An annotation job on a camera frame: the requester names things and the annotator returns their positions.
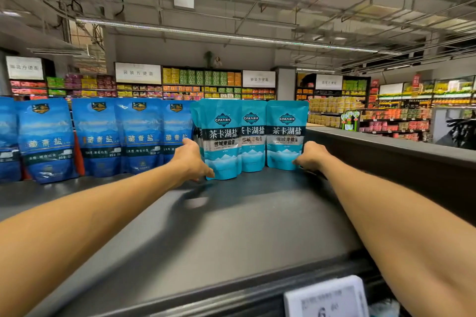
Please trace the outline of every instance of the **mountain logo badge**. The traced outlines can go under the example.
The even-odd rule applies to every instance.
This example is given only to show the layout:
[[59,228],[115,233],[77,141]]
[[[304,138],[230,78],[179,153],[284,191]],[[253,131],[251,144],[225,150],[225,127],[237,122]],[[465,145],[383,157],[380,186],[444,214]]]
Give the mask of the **mountain logo badge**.
[[286,114],[284,114],[284,115],[282,115],[282,116],[279,117],[279,121],[280,121],[281,123],[286,124],[286,125],[291,124],[291,123],[294,122],[295,120],[296,120],[296,118],[295,118],[294,116],[292,116],[292,115],[289,115],[288,113],[286,113]]
[[215,118],[215,122],[217,122],[222,127],[225,127],[227,124],[229,124],[231,122],[231,118],[222,113],[222,114],[220,114],[219,116],[217,116]]
[[170,104],[170,110],[174,111],[175,113],[182,111],[182,109],[183,109],[183,104]]
[[35,113],[44,114],[44,113],[46,113],[47,111],[50,110],[50,106],[46,103],[44,103],[44,104],[33,104],[31,106],[31,109]]
[[146,108],[147,108],[146,102],[132,102],[132,109],[135,109],[137,111],[143,111]]
[[96,111],[103,111],[106,109],[106,102],[91,103],[91,108]]
[[254,113],[248,113],[247,115],[245,115],[243,117],[243,120],[249,124],[254,124],[256,123],[258,120],[259,120],[259,116],[257,116],[256,114]]

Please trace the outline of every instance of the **salt bag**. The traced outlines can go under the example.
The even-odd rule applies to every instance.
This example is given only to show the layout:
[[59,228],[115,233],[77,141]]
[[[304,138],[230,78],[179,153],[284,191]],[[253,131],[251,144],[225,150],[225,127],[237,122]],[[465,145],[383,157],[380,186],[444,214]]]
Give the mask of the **salt bag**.
[[241,101],[203,99],[199,104],[205,163],[215,179],[235,178],[241,172]]
[[139,174],[163,164],[161,99],[116,99],[116,114],[123,130],[126,169]]
[[18,144],[31,177],[43,184],[78,176],[74,167],[74,133],[63,98],[16,102]]
[[241,165],[244,172],[265,166],[266,101],[242,101]]
[[199,145],[200,156],[202,157],[202,160],[205,160],[204,154],[203,154],[203,133],[202,133],[202,128],[200,124],[199,102],[193,102],[192,104],[190,104],[190,112],[192,113],[193,124],[197,132],[197,144]]
[[15,101],[0,97],[0,183],[21,180]]
[[173,158],[175,149],[182,146],[184,138],[192,139],[193,121],[190,112],[192,103],[193,101],[162,101],[164,163]]
[[73,121],[86,175],[111,177],[121,173],[121,146],[113,98],[75,98]]
[[292,163],[302,153],[306,133],[306,101],[269,101],[266,106],[268,167],[295,170]]

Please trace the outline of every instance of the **forearm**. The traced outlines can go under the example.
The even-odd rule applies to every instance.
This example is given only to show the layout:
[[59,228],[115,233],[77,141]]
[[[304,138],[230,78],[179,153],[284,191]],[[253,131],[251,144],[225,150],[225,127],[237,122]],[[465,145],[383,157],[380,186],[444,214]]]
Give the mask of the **forearm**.
[[473,226],[335,157],[326,157],[321,170],[386,281],[415,317],[470,315],[476,295]]
[[23,316],[168,190],[182,164],[71,194],[0,223],[0,316]]

